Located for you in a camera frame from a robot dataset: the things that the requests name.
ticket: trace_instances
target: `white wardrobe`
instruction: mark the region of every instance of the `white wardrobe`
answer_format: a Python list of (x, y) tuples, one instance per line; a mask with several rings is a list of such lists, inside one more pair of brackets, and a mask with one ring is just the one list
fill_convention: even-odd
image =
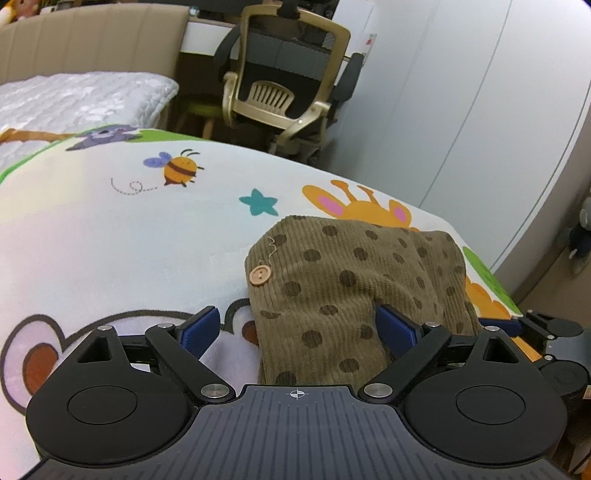
[[(324, 167), (448, 220), (514, 290), (591, 176), (591, 142), (544, 208), (589, 110), (582, 0), (376, 0), (378, 34)], [(500, 269), (520, 242), (519, 258)]]

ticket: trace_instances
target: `bed headboard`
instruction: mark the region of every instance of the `bed headboard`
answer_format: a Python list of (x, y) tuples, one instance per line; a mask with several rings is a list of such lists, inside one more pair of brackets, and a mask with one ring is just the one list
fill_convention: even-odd
[(189, 8), (110, 4), (0, 27), (0, 85), (54, 73), (150, 72), (172, 78)]

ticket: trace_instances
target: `blue gripper pad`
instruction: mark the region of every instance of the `blue gripper pad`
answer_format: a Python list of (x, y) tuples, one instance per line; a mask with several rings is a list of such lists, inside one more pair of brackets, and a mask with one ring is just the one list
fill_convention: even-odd
[(499, 320), (479, 318), (478, 321), (483, 327), (494, 326), (499, 327), (510, 337), (518, 337), (523, 333), (523, 327), (519, 320)]
[(181, 346), (201, 358), (220, 333), (220, 313), (215, 307), (205, 307), (174, 329)]
[(394, 358), (399, 358), (423, 337), (419, 325), (390, 305), (381, 305), (375, 311), (375, 327), (382, 343)]

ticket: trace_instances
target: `cartoon star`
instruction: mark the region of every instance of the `cartoon star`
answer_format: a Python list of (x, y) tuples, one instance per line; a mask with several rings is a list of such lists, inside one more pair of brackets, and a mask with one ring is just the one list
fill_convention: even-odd
[(239, 200), (250, 206), (252, 216), (257, 216), (262, 213), (268, 213), (269, 215), (274, 216), (279, 215), (273, 208), (273, 205), (277, 203), (277, 199), (273, 197), (265, 197), (257, 189), (252, 189), (252, 193), (249, 197), (240, 197)]

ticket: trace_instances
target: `wooden stool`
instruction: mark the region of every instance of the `wooden stool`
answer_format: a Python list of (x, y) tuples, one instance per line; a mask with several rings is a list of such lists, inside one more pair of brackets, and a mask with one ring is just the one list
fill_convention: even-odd
[(189, 115), (202, 116), (205, 119), (202, 138), (211, 140), (216, 119), (222, 118), (222, 99), (215, 95), (190, 95), (181, 99), (181, 115), (175, 132), (180, 132)]

